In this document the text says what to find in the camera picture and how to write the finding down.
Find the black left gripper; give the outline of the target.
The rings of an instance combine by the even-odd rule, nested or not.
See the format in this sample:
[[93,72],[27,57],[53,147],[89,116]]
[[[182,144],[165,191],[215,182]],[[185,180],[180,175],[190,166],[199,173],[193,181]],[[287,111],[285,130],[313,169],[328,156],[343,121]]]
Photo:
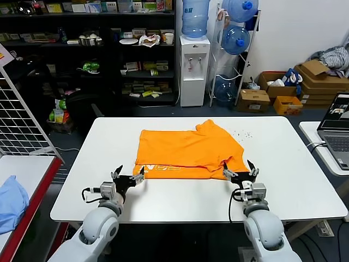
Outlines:
[[145,167],[143,166],[139,174],[135,176],[128,175],[119,175],[121,173],[123,166],[119,166],[115,171],[111,172],[111,178],[116,185],[116,192],[119,193],[122,197],[126,197],[127,190],[130,187],[135,187],[138,184],[142,183],[145,179]]

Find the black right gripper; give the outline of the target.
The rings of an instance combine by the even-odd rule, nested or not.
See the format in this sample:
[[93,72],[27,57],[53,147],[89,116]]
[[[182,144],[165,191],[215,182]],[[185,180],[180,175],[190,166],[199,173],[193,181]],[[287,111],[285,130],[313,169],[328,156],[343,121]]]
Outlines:
[[225,179],[230,181],[233,184],[237,184],[240,189],[243,188],[243,182],[255,182],[256,176],[259,174],[259,168],[256,168],[255,165],[247,160],[250,172],[233,172],[228,167],[226,162],[223,164],[223,176]]

